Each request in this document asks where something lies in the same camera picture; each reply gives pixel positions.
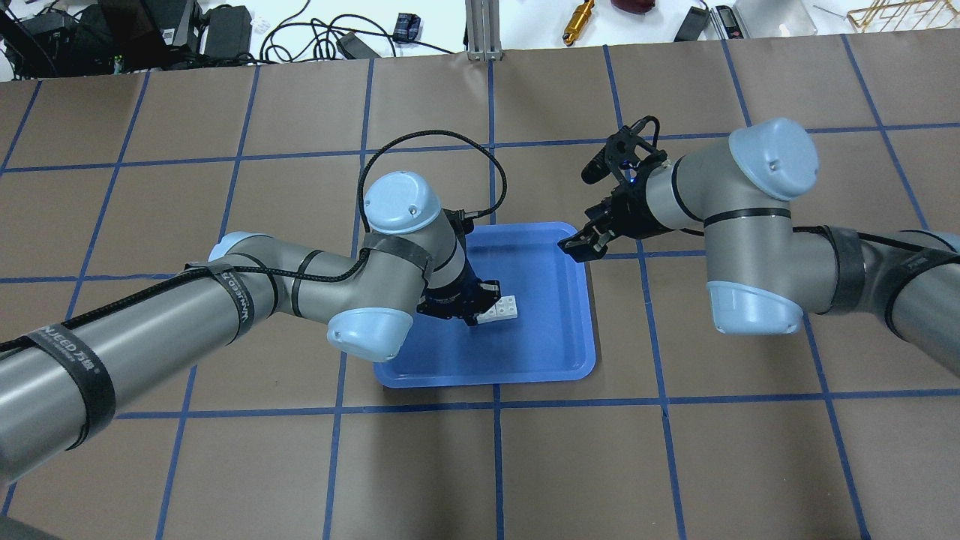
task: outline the black strap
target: black strap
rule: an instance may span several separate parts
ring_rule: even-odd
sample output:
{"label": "black strap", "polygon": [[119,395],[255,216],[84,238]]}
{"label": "black strap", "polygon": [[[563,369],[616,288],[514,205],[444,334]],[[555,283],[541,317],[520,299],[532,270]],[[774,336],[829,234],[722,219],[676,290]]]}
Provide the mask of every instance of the black strap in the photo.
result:
{"label": "black strap", "polygon": [[687,217],[690,219],[703,223],[704,220],[700,219],[690,210],[690,208],[684,203],[684,199],[680,196],[680,189],[677,187],[677,171],[680,170],[680,162],[684,158],[680,158],[676,163],[673,164],[673,172],[670,173],[670,186],[673,187],[673,198],[677,201],[677,206],[684,211]]}
{"label": "black strap", "polygon": [[80,390],[86,408],[86,422],[77,441],[67,449],[73,450],[83,444],[87,437],[103,430],[113,419],[117,407],[113,380],[96,353],[61,324],[47,325],[28,333],[26,337],[63,366]]}
{"label": "black strap", "polygon": [[253,328],[253,295],[250,294],[247,285],[233,270],[233,265],[225,262],[191,262],[186,267],[206,269],[210,276],[230,294],[233,305],[237,308],[237,319],[239,320],[237,333],[230,340],[230,343]]}
{"label": "black strap", "polygon": [[960,263],[960,255],[953,252],[927,248],[908,258],[901,264],[894,266],[887,272],[876,286],[876,298],[879,301],[886,299],[887,306],[883,310],[883,320],[897,337],[906,339],[894,328],[894,304],[900,292],[927,270],[943,266],[944,264]]}
{"label": "black strap", "polygon": [[409,261],[423,272],[425,282],[430,281],[430,275],[433,273],[433,257],[418,244],[393,234],[367,233],[363,239],[363,247]]}
{"label": "black strap", "polygon": [[715,213],[712,216],[704,220],[704,227],[709,227],[715,223],[721,221],[727,221],[728,219],[737,219],[740,217],[790,217],[790,210],[788,209],[777,209],[777,208],[761,208],[761,209],[739,209],[739,210],[730,210],[726,212]]}
{"label": "black strap", "polygon": [[953,248],[953,245],[952,245],[952,244],[950,244],[949,242],[947,242],[946,240],[944,240],[944,239],[941,238],[940,236],[938,236],[938,235],[936,235],[936,234],[934,234],[934,233],[931,233],[930,231],[923,231],[923,230],[921,230],[921,229],[904,229],[903,231],[900,231],[900,232],[901,232],[901,233],[924,234],[924,235],[926,235],[926,236],[929,236],[929,237],[931,237],[931,238],[934,238],[935,240],[937,240],[937,241],[940,242],[941,244],[944,244],[944,246],[945,246],[948,250],[952,251],[953,253],[956,253],[956,252],[957,252],[957,250]]}
{"label": "black strap", "polygon": [[450,252],[450,257],[446,258],[444,262],[438,264],[437,267],[433,269],[433,273],[440,272],[446,268],[446,266],[453,260],[453,256],[457,255],[457,250],[459,249],[461,249],[460,242],[456,242],[456,245],[453,246],[453,251]]}
{"label": "black strap", "polygon": [[[313,250],[312,252],[306,254],[306,257],[303,258],[303,261],[300,262],[300,266],[297,268],[297,273],[305,273],[306,267],[313,262],[313,258],[323,252],[323,250]],[[298,317],[303,316],[303,314],[300,313],[300,284],[302,282],[303,280],[300,278],[294,278],[294,285],[290,290],[290,309],[293,310],[294,315],[297,315]]]}
{"label": "black strap", "polygon": [[833,254],[837,261],[836,290],[833,291],[830,308],[824,313],[834,315],[851,313],[860,304],[867,282],[860,235],[853,229],[843,227],[824,226],[822,230],[833,246]]}
{"label": "black strap", "polygon": [[[262,260],[260,260],[259,258],[254,257],[254,256],[252,256],[252,255],[248,255],[248,254],[246,254],[246,253],[240,253],[240,252],[231,252],[230,254],[231,254],[231,255],[238,255],[238,256],[240,256],[240,257],[246,257],[246,258],[252,260],[253,263],[256,264],[257,266],[259,266],[260,268],[266,268],[266,267],[267,267],[267,265],[264,264]],[[274,313],[276,313],[276,307],[279,306],[279,304],[280,304],[280,291],[279,291],[279,289],[276,288],[276,280],[273,278],[273,276],[270,277],[270,287],[272,287],[273,290],[274,290],[274,306],[270,308],[270,314],[273,315]]]}

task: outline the gold object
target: gold object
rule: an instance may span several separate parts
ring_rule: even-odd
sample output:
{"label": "gold object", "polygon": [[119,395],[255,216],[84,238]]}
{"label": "gold object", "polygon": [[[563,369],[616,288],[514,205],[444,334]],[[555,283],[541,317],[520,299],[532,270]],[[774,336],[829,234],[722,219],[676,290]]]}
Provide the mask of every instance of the gold object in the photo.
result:
{"label": "gold object", "polygon": [[932,30],[954,26],[960,12],[952,0],[874,0],[873,5],[847,13],[857,32]]}
{"label": "gold object", "polygon": [[564,28],[564,43],[567,47],[572,45],[573,42],[577,40],[577,37],[580,37],[580,33],[584,30],[584,27],[587,26],[587,21],[590,20],[590,13],[593,11],[593,3],[594,0],[586,0],[573,11],[570,22],[566,23],[566,28]]}

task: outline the light blue joint cap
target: light blue joint cap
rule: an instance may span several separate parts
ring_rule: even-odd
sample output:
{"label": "light blue joint cap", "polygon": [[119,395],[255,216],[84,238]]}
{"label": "light blue joint cap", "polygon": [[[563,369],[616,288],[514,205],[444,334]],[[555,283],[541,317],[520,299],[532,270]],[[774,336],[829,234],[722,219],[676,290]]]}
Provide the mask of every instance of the light blue joint cap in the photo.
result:
{"label": "light blue joint cap", "polygon": [[370,226],[384,234],[418,231],[443,210],[440,198],[417,173],[396,171],[380,177],[364,198]]}
{"label": "light blue joint cap", "polygon": [[941,233],[939,231],[931,231],[930,233],[949,244],[953,251],[960,253],[960,234]]}
{"label": "light blue joint cap", "polygon": [[228,233],[224,235],[219,242],[217,242],[217,245],[213,246],[213,249],[210,250],[210,257],[207,260],[216,260],[220,257],[223,257],[228,251],[233,249],[233,246],[239,244],[247,238],[250,238],[251,236],[267,236],[268,238],[273,238],[269,234],[263,233],[244,233],[243,231]]}
{"label": "light blue joint cap", "polygon": [[348,355],[386,362],[400,352],[413,325],[413,315],[405,311],[359,307],[334,315],[327,325],[326,340]]}
{"label": "light blue joint cap", "polygon": [[772,335],[800,329],[804,311],[792,300],[742,283],[707,282],[713,326],[721,333]]}
{"label": "light blue joint cap", "polygon": [[803,126],[774,118],[730,134],[736,164],[761,191],[774,199],[792,201],[817,183],[820,159]]}

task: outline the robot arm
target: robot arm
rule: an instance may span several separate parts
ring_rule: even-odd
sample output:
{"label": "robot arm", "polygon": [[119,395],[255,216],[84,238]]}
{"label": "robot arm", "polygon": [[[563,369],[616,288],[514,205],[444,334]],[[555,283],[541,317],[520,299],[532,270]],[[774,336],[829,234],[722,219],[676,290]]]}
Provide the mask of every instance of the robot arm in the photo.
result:
{"label": "robot arm", "polygon": [[0,483],[83,443],[118,409],[282,311],[326,323],[349,354],[386,361],[413,313],[476,324],[500,298],[466,258],[472,227],[420,176],[391,173],[364,198],[358,260],[231,233],[168,282],[0,345]]}
{"label": "robot arm", "polygon": [[639,137],[649,122],[659,130],[652,117],[622,128],[584,169],[587,184],[613,173],[618,186],[587,210],[589,223],[561,249],[593,260],[621,235],[702,225],[720,332],[790,333],[805,312],[866,311],[960,376],[960,236],[795,229],[790,201],[813,187],[819,161],[810,136],[791,120],[736,131],[672,164],[656,148],[656,132],[652,144]]}

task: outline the gold wire rack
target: gold wire rack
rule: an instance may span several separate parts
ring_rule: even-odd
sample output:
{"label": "gold wire rack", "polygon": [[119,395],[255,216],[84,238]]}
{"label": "gold wire rack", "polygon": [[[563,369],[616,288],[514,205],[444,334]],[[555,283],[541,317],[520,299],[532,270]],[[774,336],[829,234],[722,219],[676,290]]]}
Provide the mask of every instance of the gold wire rack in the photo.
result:
{"label": "gold wire rack", "polygon": [[951,28],[960,23],[952,0],[875,0],[873,5],[847,13],[857,32],[894,32]]}

